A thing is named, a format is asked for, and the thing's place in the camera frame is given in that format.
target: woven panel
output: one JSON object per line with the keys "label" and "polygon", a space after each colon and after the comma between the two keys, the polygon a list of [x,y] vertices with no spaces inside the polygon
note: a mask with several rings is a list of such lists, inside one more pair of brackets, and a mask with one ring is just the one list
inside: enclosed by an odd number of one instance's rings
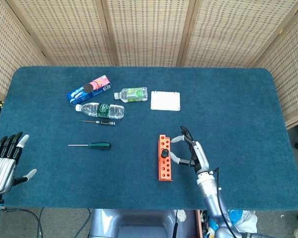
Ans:
{"label": "woven panel", "polygon": [[284,116],[298,110],[298,21],[259,66],[273,74]]}
{"label": "woven panel", "polygon": [[188,0],[107,2],[120,65],[176,65]]}
{"label": "woven panel", "polygon": [[95,0],[14,0],[57,65],[111,65]]}
{"label": "woven panel", "polygon": [[45,65],[45,62],[0,2],[0,94],[2,96],[6,95],[16,69],[26,65]]}
{"label": "woven panel", "polygon": [[296,0],[201,0],[185,66],[246,67]]}

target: orange block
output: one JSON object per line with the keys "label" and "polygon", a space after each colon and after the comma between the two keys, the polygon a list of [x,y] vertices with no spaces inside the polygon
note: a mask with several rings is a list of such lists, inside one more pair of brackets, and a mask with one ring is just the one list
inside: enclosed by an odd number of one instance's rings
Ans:
{"label": "orange block", "polygon": [[171,158],[170,155],[165,158],[161,156],[164,149],[170,152],[170,138],[165,137],[165,135],[160,135],[158,143],[158,171],[159,171],[159,181],[172,181],[171,177]]}

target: blue felt table surface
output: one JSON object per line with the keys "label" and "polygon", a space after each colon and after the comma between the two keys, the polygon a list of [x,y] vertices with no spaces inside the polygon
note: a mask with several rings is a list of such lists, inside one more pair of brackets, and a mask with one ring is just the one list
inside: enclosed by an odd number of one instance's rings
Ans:
{"label": "blue felt table surface", "polygon": [[[106,75],[112,88],[86,101],[118,104],[116,126],[76,112],[66,93]],[[147,87],[146,102],[114,100],[122,88]],[[151,91],[180,92],[181,111],[150,109]],[[172,182],[159,182],[157,143],[186,126],[211,169],[220,168],[231,209],[298,208],[298,171],[274,80],[260,68],[58,67],[16,71],[0,116],[0,139],[30,135],[16,177],[37,174],[4,196],[6,205],[76,208],[204,209],[194,169],[172,163]],[[68,147],[108,141],[110,150]],[[187,145],[171,150],[190,158]]]}

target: white card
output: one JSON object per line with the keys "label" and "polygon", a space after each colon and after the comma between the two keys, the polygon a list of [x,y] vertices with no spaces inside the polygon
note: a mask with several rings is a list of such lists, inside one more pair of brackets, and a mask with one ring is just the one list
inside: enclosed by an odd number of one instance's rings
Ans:
{"label": "white card", "polygon": [[151,92],[151,109],[165,111],[180,110],[180,93],[177,92]]}

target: floor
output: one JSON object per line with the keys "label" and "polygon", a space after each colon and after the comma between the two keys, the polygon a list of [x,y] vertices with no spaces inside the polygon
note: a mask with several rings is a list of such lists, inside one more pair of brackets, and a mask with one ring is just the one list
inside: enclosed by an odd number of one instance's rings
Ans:
{"label": "floor", "polygon": [[[298,142],[298,126],[288,131],[291,144]],[[293,148],[298,165],[298,150]],[[39,216],[41,208],[31,208]],[[45,238],[74,237],[82,224],[88,218],[87,209],[55,209],[44,208],[41,223]],[[298,228],[296,215],[298,211],[257,211],[258,232],[277,238],[293,238],[294,229]],[[77,236],[86,238],[90,221]],[[34,238],[37,237],[37,222],[27,213],[4,213],[0,218],[0,238]]]}

